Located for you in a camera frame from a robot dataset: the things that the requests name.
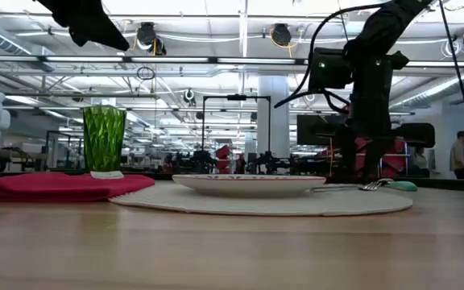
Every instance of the table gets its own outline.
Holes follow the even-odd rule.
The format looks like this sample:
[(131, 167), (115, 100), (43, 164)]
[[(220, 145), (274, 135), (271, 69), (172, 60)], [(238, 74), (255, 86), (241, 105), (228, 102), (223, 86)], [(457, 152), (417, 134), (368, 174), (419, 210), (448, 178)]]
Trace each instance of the table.
[(464, 289), (464, 192), (406, 211), (233, 217), (0, 204), (0, 289)]

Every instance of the green object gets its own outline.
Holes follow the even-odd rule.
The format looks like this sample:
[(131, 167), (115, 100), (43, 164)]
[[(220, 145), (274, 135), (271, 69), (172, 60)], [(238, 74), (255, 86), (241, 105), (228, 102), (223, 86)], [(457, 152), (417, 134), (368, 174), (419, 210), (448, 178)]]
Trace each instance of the green object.
[(411, 181), (388, 181), (385, 186), (390, 189), (418, 191), (418, 187)]
[(84, 108), (85, 168), (92, 172), (121, 170), (126, 111), (112, 106)]

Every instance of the red napkin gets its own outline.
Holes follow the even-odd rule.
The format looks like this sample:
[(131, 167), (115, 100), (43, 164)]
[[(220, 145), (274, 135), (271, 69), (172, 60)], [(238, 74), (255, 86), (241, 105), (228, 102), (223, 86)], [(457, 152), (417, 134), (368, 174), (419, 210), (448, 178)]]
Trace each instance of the red napkin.
[(64, 173), (29, 173), (0, 177), (0, 201), (105, 201), (154, 184), (153, 179), (141, 175), (101, 180), (90, 174), (69, 176)]

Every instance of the woven placemat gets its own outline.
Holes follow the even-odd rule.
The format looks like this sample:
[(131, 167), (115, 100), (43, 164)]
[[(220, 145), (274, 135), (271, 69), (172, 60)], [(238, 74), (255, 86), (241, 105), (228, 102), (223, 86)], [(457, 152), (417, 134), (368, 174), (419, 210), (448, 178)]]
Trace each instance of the woven placemat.
[(389, 213), (412, 206), (412, 199), (389, 188), (364, 192), (355, 188), (322, 189), (301, 197), (233, 198), (201, 195), (174, 182), (156, 185), (115, 197), (120, 205), (166, 209), (185, 213), (255, 216), (335, 216)]

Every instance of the white plate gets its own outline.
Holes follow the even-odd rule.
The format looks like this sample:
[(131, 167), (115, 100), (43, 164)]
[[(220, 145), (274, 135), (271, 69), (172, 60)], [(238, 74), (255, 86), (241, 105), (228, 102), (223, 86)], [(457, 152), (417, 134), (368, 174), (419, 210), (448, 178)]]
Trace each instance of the white plate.
[(318, 176), (174, 175), (180, 185), (200, 193), (228, 197), (294, 197), (325, 183)]

